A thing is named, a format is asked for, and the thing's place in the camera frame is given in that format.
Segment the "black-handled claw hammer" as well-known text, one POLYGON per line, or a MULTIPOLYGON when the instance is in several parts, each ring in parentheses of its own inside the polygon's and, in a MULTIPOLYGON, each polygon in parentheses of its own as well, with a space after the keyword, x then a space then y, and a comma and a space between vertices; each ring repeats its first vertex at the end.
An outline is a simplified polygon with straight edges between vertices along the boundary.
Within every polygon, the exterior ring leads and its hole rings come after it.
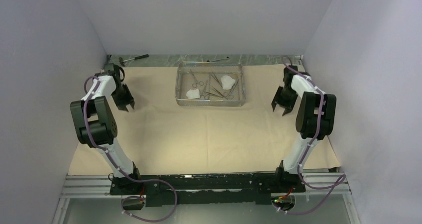
POLYGON ((139 59, 145 59, 145 58, 148 58, 148 57, 149 57, 149 54, 144 54, 144 55, 136 56, 136 57, 129 58, 129 59, 123 59, 122 57, 119 57, 118 61, 119 61, 120 65, 122 67, 126 67, 129 62, 139 60, 139 59))

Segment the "beige wrapping cloth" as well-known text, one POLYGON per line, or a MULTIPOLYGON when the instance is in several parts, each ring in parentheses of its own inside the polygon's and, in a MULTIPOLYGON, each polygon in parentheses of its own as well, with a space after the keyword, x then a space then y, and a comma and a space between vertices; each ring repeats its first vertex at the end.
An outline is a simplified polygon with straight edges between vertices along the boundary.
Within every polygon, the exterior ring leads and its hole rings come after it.
POLYGON ((177 68, 126 68, 135 109, 110 103, 117 140, 143 175, 273 171, 298 137, 297 111, 271 107, 283 69, 244 66, 241 107, 183 107, 175 99, 177 68))

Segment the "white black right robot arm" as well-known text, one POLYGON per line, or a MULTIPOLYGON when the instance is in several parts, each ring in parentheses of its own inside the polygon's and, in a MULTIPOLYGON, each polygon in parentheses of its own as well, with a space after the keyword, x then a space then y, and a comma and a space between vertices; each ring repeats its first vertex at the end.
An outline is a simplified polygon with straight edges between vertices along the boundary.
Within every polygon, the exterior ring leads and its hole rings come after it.
POLYGON ((304 163, 311 151, 334 128, 337 97, 322 91, 306 72, 297 66, 286 66, 283 70, 283 86, 279 86, 271 102, 272 109, 280 106, 283 114, 293 111, 296 100, 300 100, 295 121, 298 137, 290 154, 282 160, 274 178, 277 190, 285 192, 302 182, 304 163))

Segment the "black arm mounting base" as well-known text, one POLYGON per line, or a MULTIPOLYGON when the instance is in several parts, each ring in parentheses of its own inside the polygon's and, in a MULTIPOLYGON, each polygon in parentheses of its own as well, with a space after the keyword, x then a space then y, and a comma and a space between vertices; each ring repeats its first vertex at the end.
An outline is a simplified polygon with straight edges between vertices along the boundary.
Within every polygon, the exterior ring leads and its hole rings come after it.
POLYGON ((116 188, 111 184, 110 194, 112 196, 144 194, 147 207, 226 203, 269 205, 276 194, 303 193, 305 190, 302 182, 298 185, 283 183, 274 171, 140 175, 128 188, 116 188))

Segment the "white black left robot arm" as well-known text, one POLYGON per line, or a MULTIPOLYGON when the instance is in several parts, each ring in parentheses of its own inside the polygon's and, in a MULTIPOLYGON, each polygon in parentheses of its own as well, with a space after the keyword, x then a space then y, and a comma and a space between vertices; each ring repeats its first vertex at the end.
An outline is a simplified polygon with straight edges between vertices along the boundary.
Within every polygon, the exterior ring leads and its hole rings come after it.
POLYGON ((117 123, 108 103, 112 99, 117 109, 125 112, 134 108, 134 97, 124 78, 121 66, 105 64, 100 72, 85 80, 85 95, 70 103, 70 112, 79 143, 97 150, 112 168, 112 185, 137 194, 143 180, 118 143, 117 123))

